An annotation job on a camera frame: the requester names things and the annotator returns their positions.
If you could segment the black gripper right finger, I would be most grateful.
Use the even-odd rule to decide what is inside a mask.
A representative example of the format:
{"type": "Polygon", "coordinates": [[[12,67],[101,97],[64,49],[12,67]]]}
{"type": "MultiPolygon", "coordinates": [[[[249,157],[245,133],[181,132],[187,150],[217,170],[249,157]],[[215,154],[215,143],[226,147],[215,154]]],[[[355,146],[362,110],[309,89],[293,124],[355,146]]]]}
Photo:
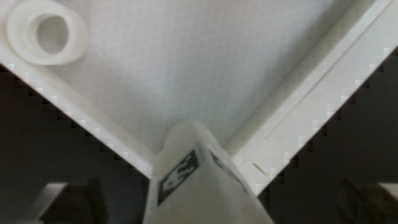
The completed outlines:
{"type": "Polygon", "coordinates": [[[334,224],[398,224],[398,183],[345,179],[338,191],[334,224]]]}

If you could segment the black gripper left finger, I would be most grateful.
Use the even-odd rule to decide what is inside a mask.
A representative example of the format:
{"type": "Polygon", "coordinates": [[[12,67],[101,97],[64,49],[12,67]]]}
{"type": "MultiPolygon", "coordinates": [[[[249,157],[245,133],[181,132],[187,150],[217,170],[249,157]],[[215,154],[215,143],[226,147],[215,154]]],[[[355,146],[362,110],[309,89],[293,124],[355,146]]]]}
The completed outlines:
{"type": "Polygon", "coordinates": [[[103,184],[50,182],[16,224],[108,224],[103,184]]]}

